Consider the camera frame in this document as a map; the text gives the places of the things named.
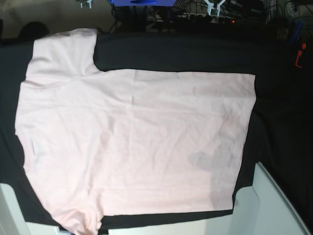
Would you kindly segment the pink T-shirt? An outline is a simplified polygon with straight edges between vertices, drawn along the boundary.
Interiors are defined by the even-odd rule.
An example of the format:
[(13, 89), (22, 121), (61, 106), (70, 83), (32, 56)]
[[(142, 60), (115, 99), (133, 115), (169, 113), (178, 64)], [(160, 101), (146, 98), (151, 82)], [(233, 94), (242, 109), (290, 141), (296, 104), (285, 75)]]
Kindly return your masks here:
[(255, 76), (99, 70), (94, 29), (35, 40), (15, 133), (44, 209), (76, 235), (104, 216), (225, 211)]

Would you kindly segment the black power strip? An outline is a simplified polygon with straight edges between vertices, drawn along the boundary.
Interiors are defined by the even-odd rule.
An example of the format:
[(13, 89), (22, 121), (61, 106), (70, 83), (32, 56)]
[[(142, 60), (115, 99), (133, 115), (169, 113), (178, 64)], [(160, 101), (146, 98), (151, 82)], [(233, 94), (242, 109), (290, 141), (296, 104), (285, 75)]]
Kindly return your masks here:
[(236, 24), (236, 20), (227, 16), (209, 16), (209, 15), (196, 15), (187, 14), (186, 12), (181, 15), (159, 15), (150, 16), (148, 22), (156, 23), (176, 23), (176, 24), (187, 24), (187, 23), (210, 23), (210, 24)]

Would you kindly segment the black table cloth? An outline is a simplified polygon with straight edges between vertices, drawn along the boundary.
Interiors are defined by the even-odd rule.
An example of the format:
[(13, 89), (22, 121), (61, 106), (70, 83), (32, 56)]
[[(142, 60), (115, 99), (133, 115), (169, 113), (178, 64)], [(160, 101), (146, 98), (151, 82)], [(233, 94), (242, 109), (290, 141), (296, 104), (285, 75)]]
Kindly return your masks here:
[[(23, 170), (24, 155), (14, 121), (20, 83), (33, 42), (0, 47), (0, 181), (9, 184), (25, 221), (56, 225), (35, 196)], [(230, 37), (168, 34), (103, 34), (96, 66), (103, 71), (211, 71), (256, 76), (252, 112), (236, 189), (250, 186), (261, 162), (301, 216), (313, 228), (313, 46), (295, 66), (298, 48)]]

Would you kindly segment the red black clamp right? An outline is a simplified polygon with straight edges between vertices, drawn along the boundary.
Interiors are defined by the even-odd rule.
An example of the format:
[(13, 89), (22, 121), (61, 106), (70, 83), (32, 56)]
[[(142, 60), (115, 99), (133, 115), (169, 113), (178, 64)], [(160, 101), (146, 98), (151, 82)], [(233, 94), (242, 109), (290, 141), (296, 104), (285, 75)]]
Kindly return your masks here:
[(298, 50), (298, 53), (297, 53), (297, 56), (296, 56), (295, 66), (300, 68), (300, 69), (302, 68), (302, 65), (299, 63), (299, 61), (300, 61), (300, 59), (301, 59), (301, 57), (303, 55), (303, 52), (306, 49), (306, 47), (307, 47), (306, 43), (303, 43), (301, 45), (301, 49)]

